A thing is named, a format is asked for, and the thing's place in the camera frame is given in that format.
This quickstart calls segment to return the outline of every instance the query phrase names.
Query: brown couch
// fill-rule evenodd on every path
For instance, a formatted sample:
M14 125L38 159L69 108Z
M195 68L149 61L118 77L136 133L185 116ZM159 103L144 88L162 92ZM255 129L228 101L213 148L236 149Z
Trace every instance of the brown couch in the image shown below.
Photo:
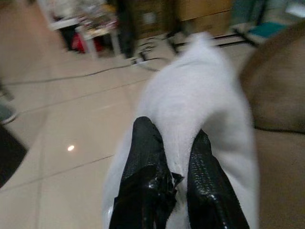
M261 45L240 80L256 127L260 228L305 228L305 21Z

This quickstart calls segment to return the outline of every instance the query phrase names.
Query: red object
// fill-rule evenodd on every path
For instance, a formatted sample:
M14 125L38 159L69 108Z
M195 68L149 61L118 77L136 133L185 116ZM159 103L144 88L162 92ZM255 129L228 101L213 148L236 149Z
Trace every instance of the red object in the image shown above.
M93 41L94 41L96 51L98 51L98 52L102 51L103 46L100 44L100 42L96 38L94 38ZM81 42L81 36L78 33L76 33L73 37L72 48L73 48L73 50L79 51L81 53L85 53L85 48Z

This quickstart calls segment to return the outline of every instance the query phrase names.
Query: beige tile floor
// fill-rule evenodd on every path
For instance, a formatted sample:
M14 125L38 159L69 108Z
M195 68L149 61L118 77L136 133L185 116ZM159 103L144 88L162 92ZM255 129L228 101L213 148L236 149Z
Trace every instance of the beige tile floor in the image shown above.
M86 54L65 51L36 4L2 9L0 30L1 76L15 96L10 105L19 112L7 127L29 147L0 189L0 228L100 229L103 179L153 73L132 66L86 78L12 85L128 62L112 55L92 61ZM157 44L151 57L175 58L164 41ZM245 44L223 50L239 71L254 49ZM75 148L68 151L71 145Z

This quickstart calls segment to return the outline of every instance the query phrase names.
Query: white fur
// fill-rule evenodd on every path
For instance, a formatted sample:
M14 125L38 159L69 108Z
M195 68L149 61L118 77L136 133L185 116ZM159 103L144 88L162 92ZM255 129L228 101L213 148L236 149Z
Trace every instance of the white fur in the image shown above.
M200 129L227 174L251 229L258 229L258 167L248 103L235 73L207 34L197 34L189 50L161 70L142 95L136 117L147 116L163 138L170 171L184 176L168 229L188 229L187 172L193 140ZM113 199L131 145L127 132L104 186L103 228L109 227Z

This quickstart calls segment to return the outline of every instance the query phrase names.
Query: power cord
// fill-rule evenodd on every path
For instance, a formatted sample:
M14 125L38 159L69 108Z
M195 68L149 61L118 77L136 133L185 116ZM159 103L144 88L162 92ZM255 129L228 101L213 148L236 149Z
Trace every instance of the power cord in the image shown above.
M152 52L153 49L157 47L157 44L156 44L156 42L154 40L161 41L161 40L164 40L164 39L157 38L157 37L151 37L151 38L146 39L147 42L139 45L139 47L142 47L140 49L139 53L138 53L138 55L140 56L141 60L138 61L137 59L133 59L132 63L128 64L128 65L123 65L123 66L103 69L103 70L100 70L98 72L89 73L89 74L85 74L85 75L76 75L76 76L71 76L71 77L60 77L60 78L46 79L46 80L11 82L11 83L6 83L5 85L7 85L7 86L16 86L16 85L23 85L23 84L49 83L49 82L55 82L55 81L61 81L61 80L71 80L71 79L85 78L85 77L93 76L93 75L96 75L96 74L99 74L99 73L103 73L103 72L107 72L107 71L114 70L114 69L128 68L128 67L133 66L134 64L136 64L139 67L141 67L143 69L146 69L148 71L158 72L159 69L154 69L154 68L151 68L149 66L146 66L145 63L148 62L148 61L153 61L153 60L163 60L163 61L169 63L170 60L167 59L167 58L163 58L163 57L156 57L156 58L151 58L151 59L147 58L147 54Z

